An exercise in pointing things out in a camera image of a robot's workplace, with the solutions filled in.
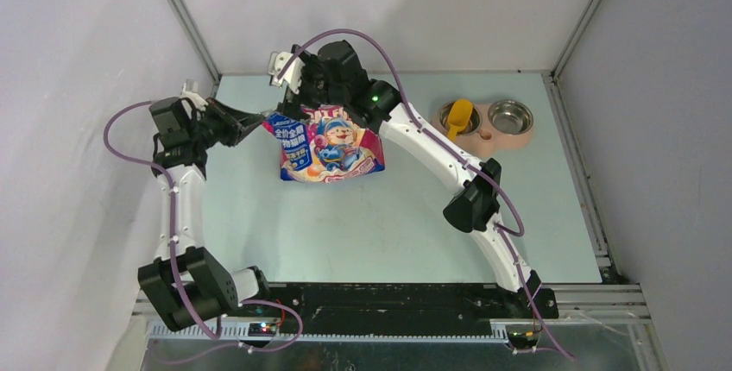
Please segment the colourful pet food bag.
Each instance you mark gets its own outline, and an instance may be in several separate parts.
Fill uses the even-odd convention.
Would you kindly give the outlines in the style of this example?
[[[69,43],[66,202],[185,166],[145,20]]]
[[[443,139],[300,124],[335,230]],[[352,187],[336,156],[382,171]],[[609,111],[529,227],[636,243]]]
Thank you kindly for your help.
[[[380,136],[356,125],[343,107],[302,111],[303,122],[274,112],[262,123],[281,145],[281,180],[332,183],[385,169]]]

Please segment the pink double bowl stand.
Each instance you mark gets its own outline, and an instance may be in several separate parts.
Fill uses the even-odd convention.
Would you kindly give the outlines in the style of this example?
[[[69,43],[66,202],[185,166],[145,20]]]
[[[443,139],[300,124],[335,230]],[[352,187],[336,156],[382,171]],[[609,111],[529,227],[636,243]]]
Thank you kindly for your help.
[[[453,142],[461,150],[483,160],[487,160],[499,150],[524,148],[533,138],[533,128],[523,135],[503,134],[495,129],[487,118],[488,108],[493,103],[473,103],[480,116],[479,127],[467,135],[457,136]]]

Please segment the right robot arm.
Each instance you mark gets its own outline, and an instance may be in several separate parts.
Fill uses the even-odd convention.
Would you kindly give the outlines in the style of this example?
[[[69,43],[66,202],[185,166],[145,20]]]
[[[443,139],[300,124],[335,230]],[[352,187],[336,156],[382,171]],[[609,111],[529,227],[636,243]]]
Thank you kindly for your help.
[[[429,169],[453,195],[443,210],[445,220],[470,236],[487,259],[505,312],[515,318],[544,318],[549,291],[502,223],[500,204],[510,211],[515,207],[500,187],[496,160],[482,161],[440,134],[407,101],[399,80],[390,84],[370,78],[348,41],[329,43],[316,54],[300,46],[291,53],[272,53],[268,74],[272,86],[287,87],[277,107],[285,116],[302,120],[306,107],[342,106],[357,125],[395,143]]]

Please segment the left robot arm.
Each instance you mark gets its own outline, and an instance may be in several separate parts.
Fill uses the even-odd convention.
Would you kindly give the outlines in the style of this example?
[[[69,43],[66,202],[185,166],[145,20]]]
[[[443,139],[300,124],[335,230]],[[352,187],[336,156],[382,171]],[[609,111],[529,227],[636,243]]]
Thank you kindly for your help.
[[[154,259],[138,270],[143,293],[171,331],[232,314],[239,304],[252,316],[266,314],[273,293],[262,270],[230,273],[205,248],[203,231],[208,149],[235,147],[265,116],[213,98],[169,97],[148,110],[157,128],[152,172],[164,213]]]

